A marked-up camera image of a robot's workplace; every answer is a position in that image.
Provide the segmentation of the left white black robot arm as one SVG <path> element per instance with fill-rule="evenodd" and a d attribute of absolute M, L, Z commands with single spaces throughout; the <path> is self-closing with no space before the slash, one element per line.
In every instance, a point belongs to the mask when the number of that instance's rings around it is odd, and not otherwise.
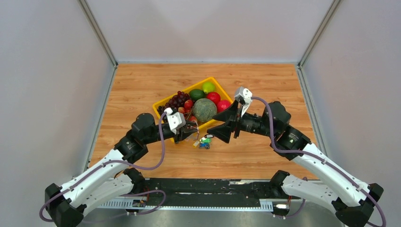
<path fill-rule="evenodd" d="M 145 184 L 139 171 L 154 170 L 162 164 L 166 139 L 180 142 L 197 131 L 197 123 L 187 121 L 182 113 L 168 108 L 163 114 L 167 116 L 166 123 L 156 123 L 150 113 L 138 115 L 131 129 L 99 162 L 60 186 L 49 185 L 39 210 L 40 219 L 58 227 L 76 227 L 111 199 L 129 193 L 144 195 Z M 158 141 L 162 144 L 160 161 L 153 167 L 136 165 L 148 153 L 147 145 Z"/>

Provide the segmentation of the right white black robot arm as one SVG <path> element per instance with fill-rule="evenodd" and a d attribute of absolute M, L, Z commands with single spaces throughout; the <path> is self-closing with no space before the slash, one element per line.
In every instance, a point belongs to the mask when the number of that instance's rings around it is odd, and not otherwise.
<path fill-rule="evenodd" d="M 315 174 L 322 185 L 308 182 L 279 170 L 271 178 L 270 191 L 275 197 L 285 194 L 320 205 L 332 212 L 348 227 L 363 227 L 370 223 L 374 210 L 384 213 L 378 205 L 383 188 L 365 183 L 330 160 L 301 131 L 289 123 L 290 114 L 278 101 L 265 103 L 262 115 L 244 112 L 245 102 L 234 102 L 215 115 L 221 124 L 208 129 L 208 134 L 228 143 L 241 131 L 268 136 L 271 147 L 280 156 L 305 167 Z"/>

